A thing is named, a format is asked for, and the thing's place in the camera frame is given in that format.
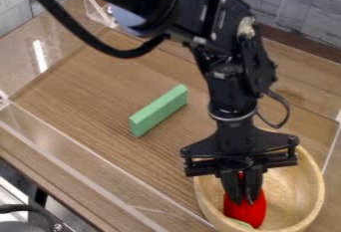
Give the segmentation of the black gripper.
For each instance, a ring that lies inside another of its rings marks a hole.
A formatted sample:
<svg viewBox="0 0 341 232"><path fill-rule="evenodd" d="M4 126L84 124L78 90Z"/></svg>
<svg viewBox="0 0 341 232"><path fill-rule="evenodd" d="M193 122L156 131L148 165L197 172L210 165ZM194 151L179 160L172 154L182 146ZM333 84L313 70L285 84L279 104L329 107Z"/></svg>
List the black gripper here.
<svg viewBox="0 0 341 232"><path fill-rule="evenodd" d="M293 166L298 163L295 154L298 143L295 135L261 129L250 118L239 122L219 121L214 134L186 146L179 152L184 160L184 174L221 176L222 187L230 201L241 204L238 172L225 169L245 170L245 196L247 203L253 205L261 193L262 172L269 168Z"/></svg>

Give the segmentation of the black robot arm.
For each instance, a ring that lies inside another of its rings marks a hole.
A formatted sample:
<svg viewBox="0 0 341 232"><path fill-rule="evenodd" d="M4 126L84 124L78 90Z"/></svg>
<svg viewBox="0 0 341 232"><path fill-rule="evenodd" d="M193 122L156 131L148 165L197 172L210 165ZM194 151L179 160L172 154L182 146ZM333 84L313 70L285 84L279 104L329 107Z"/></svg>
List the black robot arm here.
<svg viewBox="0 0 341 232"><path fill-rule="evenodd" d="M259 198L263 173L297 163L298 137L254 125L258 99L270 90L275 64L267 57L255 16L242 0L104 0L132 35L167 35L195 59L209 91L217 130L180 150L188 176L213 174L237 204Z"/></svg>

